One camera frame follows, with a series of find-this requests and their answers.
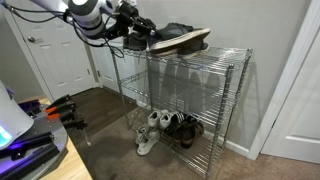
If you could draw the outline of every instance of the door trim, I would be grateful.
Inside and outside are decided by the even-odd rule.
[[[35,60],[33,59],[33,56],[31,54],[26,42],[23,39],[22,33],[20,32],[20,29],[19,29],[16,21],[14,20],[13,15],[7,10],[4,10],[4,15],[5,15],[6,20],[8,21],[8,24],[9,24],[14,36],[16,37],[16,39],[22,49],[22,52],[26,56],[26,59],[28,60],[28,63],[30,64],[31,69],[33,70],[44,94],[47,96],[47,98],[49,99],[50,102],[53,102],[53,96],[52,96],[44,78],[42,77],[42,74],[41,74]]]
[[[247,158],[255,160],[261,152],[319,28],[320,1],[312,0]]]

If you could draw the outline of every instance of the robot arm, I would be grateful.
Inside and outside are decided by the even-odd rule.
[[[140,17],[138,10],[124,0],[120,0],[116,7],[113,7],[110,0],[69,0],[68,5],[62,0],[30,1],[54,15],[60,15],[59,17],[67,23],[73,23],[89,39],[112,40],[128,34],[129,27],[144,34],[152,34],[155,30],[151,20]],[[17,13],[5,0],[0,0],[0,3],[11,12]],[[114,18],[116,23],[106,29],[102,14]]]

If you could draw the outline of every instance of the wire shelf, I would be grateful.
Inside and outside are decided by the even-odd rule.
[[[159,109],[180,111],[197,117],[202,122],[215,126],[222,124],[230,115],[235,105],[237,95],[235,91],[229,91],[225,101],[224,117],[218,122],[220,105],[223,97],[223,88],[213,87],[187,79],[173,77],[171,75],[152,72],[152,86],[149,86],[148,73],[141,72],[121,81],[124,88],[136,92],[142,96],[150,97],[154,106]]]
[[[148,58],[152,61],[166,64],[184,66],[191,69],[225,75],[230,64],[234,65],[234,70],[239,70],[247,59],[252,55],[252,49],[217,48],[211,47],[205,55],[198,55],[190,60],[182,60],[176,54],[165,57],[153,57],[147,51],[123,50],[124,54]]]
[[[135,118],[132,129],[137,130],[143,123],[146,123],[150,113],[151,112],[146,109],[138,108],[138,110],[131,115],[131,118]],[[182,160],[190,169],[196,169],[197,171],[195,172],[205,178],[209,168],[210,157],[211,163],[215,163],[224,149],[222,144],[212,146],[212,143],[213,136],[201,136],[195,140],[190,149],[183,149],[179,144],[173,143],[171,137],[161,132],[159,147],[169,150],[174,157]]]

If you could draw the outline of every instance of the metal shoe rack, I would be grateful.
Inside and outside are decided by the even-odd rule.
[[[148,115],[155,109],[197,117],[204,125],[205,133],[190,149],[174,144],[164,133],[161,133],[159,144],[201,177],[209,179],[213,175],[213,165],[226,146],[252,49],[212,47],[206,55],[191,60],[175,56],[155,58],[145,51],[124,50],[124,54],[143,58],[147,65],[146,71],[120,80],[113,55],[122,99],[122,88],[147,99],[146,106],[129,114],[123,103],[129,129],[137,129],[146,123]]]

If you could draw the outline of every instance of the white wall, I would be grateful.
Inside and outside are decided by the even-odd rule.
[[[0,7],[0,80],[16,101],[44,94]]]
[[[309,0],[139,0],[157,28],[169,22],[209,27],[210,46],[253,48],[250,72],[230,140],[247,149],[260,126],[306,14]]]

